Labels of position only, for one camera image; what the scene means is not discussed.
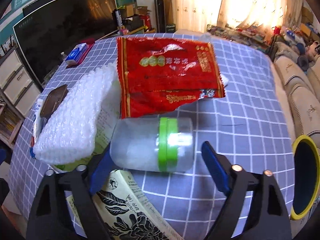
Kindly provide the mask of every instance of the blue tissue box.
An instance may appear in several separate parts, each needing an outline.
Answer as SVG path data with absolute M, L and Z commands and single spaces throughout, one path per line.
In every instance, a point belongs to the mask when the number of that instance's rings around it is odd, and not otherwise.
M 81 59 L 82 55 L 87 50 L 88 45 L 86 43 L 81 43 L 75 46 L 75 48 L 70 52 L 65 62 L 68 65 L 76 65 Z

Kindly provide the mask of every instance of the grid pattern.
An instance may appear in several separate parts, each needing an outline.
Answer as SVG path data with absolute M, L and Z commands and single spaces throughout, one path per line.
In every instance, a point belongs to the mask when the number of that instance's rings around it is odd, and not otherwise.
M 147 36 L 198 39 L 196 36 L 175 34 Z M 212 38 L 212 43 L 220 71 L 230 80 L 226 97 L 198 100 L 162 115 L 192 119 L 196 149 L 192 169 L 170 174 L 131 171 L 151 203 L 186 240 L 203 239 L 225 201 L 201 157 L 201 144 L 206 140 L 217 153 L 224 154 L 232 164 L 239 164 L 247 171 L 273 171 L 288 211 L 293 200 L 291 140 L 275 95 L 268 59 L 260 51 L 241 44 L 216 38 Z M 45 99 L 52 89 L 63 84 L 70 89 L 85 73 L 116 59 L 115 38 L 97 41 L 80 66 L 66 69 L 63 63 L 40 98 Z M 26 218 L 37 187 L 49 168 L 29 155 L 33 112 L 32 109 L 18 135 L 9 177 L 15 202 Z M 248 192 L 234 235 L 243 229 L 251 198 Z M 72 218 L 77 232 L 83 235 L 73 215 Z

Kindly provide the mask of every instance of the tower fan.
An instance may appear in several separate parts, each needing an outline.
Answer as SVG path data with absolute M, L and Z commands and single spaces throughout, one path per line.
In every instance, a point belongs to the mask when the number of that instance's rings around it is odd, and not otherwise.
M 164 0 L 155 0 L 156 20 L 158 33 L 165 33 L 165 13 L 164 13 Z

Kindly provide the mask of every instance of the white curtain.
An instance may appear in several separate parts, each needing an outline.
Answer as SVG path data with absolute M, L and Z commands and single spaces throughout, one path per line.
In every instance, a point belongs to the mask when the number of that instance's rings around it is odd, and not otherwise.
M 178 29 L 205 32 L 207 24 L 256 26 L 266 35 L 272 28 L 299 23 L 303 0 L 173 0 Z
M 222 0 L 217 25 L 232 28 L 256 26 L 266 35 L 275 26 L 295 27 L 303 0 Z
M 203 32 L 208 23 L 217 23 L 221 0 L 172 0 L 177 29 Z

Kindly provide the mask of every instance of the bubble wrap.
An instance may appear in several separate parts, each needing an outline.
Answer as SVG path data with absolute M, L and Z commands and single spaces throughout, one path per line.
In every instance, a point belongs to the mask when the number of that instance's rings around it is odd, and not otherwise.
M 114 108 L 120 108 L 120 86 L 115 89 L 114 82 L 119 83 L 116 62 L 84 75 L 43 128 L 33 148 L 36 159 L 48 164 L 67 164 L 89 157 L 95 149 L 101 107 L 109 105 L 108 98 L 114 100 L 116 93 L 118 106 Z M 115 124 L 113 121 L 108 126 L 113 130 Z

